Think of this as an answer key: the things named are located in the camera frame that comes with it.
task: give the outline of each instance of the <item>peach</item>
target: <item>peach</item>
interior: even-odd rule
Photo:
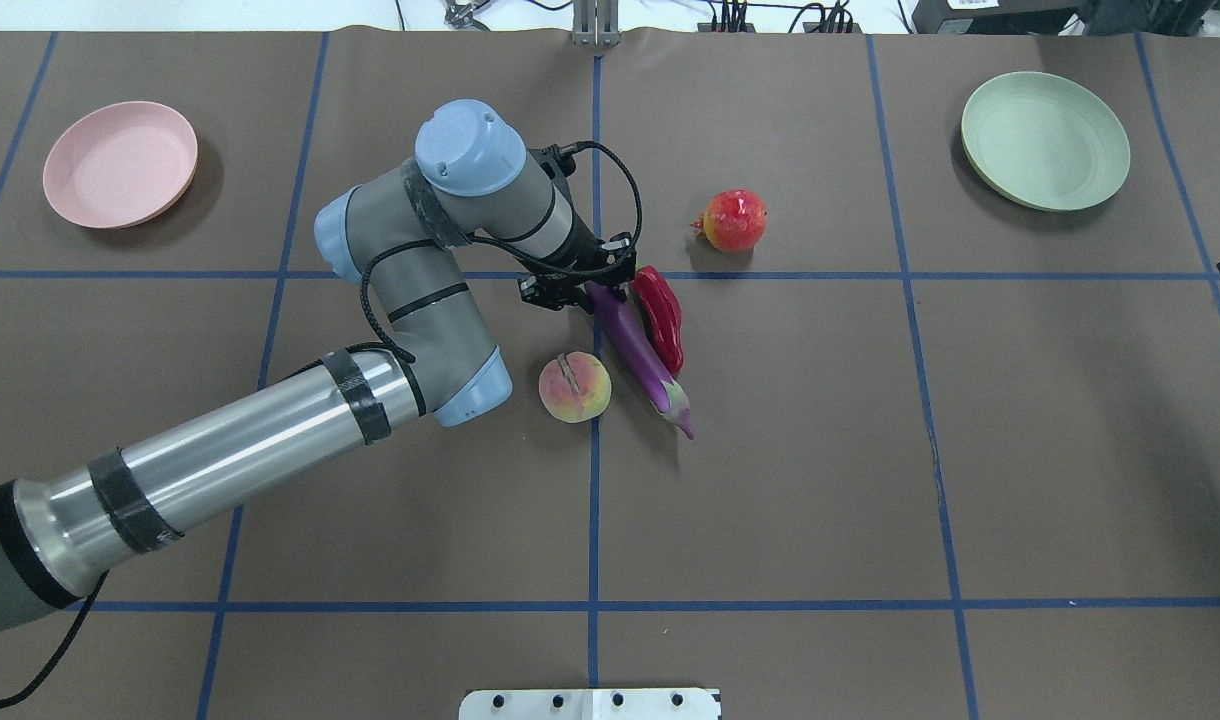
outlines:
[[[610,373],[587,351],[564,351],[538,373],[538,398],[555,419],[582,423],[610,405]]]
[[[752,190],[720,192],[692,227],[721,253],[741,253],[766,232],[766,204]]]

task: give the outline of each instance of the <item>purple eggplant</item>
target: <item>purple eggplant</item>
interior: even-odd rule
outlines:
[[[686,437],[694,439],[694,428],[691,425],[689,398],[686,391],[673,380],[673,376],[665,369],[664,361],[659,359],[655,348],[647,339],[645,331],[642,331],[636,315],[630,310],[628,304],[619,300],[612,292],[598,286],[598,283],[586,283],[583,286],[592,299],[592,315],[597,322],[601,323],[601,331],[610,338],[610,345],[619,350],[619,355],[632,369],[632,375],[637,375],[637,382],[647,388],[647,397],[650,397],[651,405],[670,423],[677,425]]]

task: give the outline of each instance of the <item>light blue joint cap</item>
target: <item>light blue joint cap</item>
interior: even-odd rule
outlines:
[[[348,250],[348,201],[353,199],[353,193],[357,187],[342,193],[329,201],[317,214],[317,222],[312,223],[312,233],[317,236],[317,251],[321,257],[331,265],[331,268],[340,278],[360,284],[362,275],[357,265],[353,262],[353,254]]]
[[[526,143],[490,105],[454,100],[418,128],[414,160],[437,190],[490,195],[517,179],[526,167]]]
[[[504,358],[499,354],[499,347],[490,353],[490,359],[486,360],[459,392],[432,412],[437,423],[442,428],[453,428],[455,425],[466,423],[477,415],[490,412],[499,408],[512,393],[512,378],[504,366]]]

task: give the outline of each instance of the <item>black tape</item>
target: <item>black tape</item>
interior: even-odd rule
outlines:
[[[418,170],[418,164],[414,161],[414,157],[404,161],[399,170],[410,207],[414,207],[414,214],[418,215],[418,222],[423,223],[423,229],[428,231],[433,240],[437,240],[437,245],[444,250],[472,245],[472,238],[465,236],[459,229],[459,225],[455,225],[454,220],[450,218],[450,214],[447,214],[440,200],[437,199],[432,183],[423,177],[423,172]]]
[[[357,427],[362,431],[366,445],[392,434],[392,425],[387,421],[387,412],[382,401],[375,400],[375,393],[368,387],[368,381],[357,361],[346,350],[336,350],[321,359],[321,364],[329,370],[331,378],[336,378],[336,387],[348,401],[348,409],[353,411],[353,419],[357,420]]]
[[[143,555],[145,552],[161,550],[184,537],[179,530],[171,528],[144,497],[143,488],[135,482],[129,466],[126,466],[120,448],[95,456],[85,469],[90,471],[99,505],[107,513],[109,521],[122,542],[132,550]]]
[[[33,543],[20,521],[20,510],[15,506],[15,480],[0,486],[0,542],[1,550],[15,565],[15,572],[39,600],[62,610],[81,599],[54,578],[33,550]]]
[[[396,310],[392,310],[387,314],[387,322],[395,323],[398,320],[404,319],[404,316],[414,312],[415,310],[422,310],[433,301],[445,300],[447,297],[459,295],[460,292],[468,292],[468,283],[455,283],[449,287],[440,288],[440,290],[427,293],[427,295],[421,297],[418,300],[406,301],[405,305],[399,306]]]
[[[551,217],[551,211],[555,209],[556,209],[556,188],[554,187],[551,188],[551,200],[547,203],[547,214],[543,214],[543,218],[540,220],[540,222],[536,223],[533,228],[522,234],[518,234],[517,237],[500,237],[499,242],[526,240],[526,238],[532,237],[534,233],[543,229],[543,225],[547,225],[547,221]]]

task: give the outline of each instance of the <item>metal bracket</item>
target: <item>metal bracket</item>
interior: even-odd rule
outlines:
[[[459,720],[720,720],[721,691],[622,688],[477,691],[459,705]]]
[[[619,45],[619,0],[573,0],[575,45]]]
[[[447,0],[447,26],[453,29],[488,31],[489,28],[486,27],[486,23],[473,17],[473,13],[481,9],[481,5],[482,2],[476,0],[468,0],[465,4],[460,4],[456,0]]]

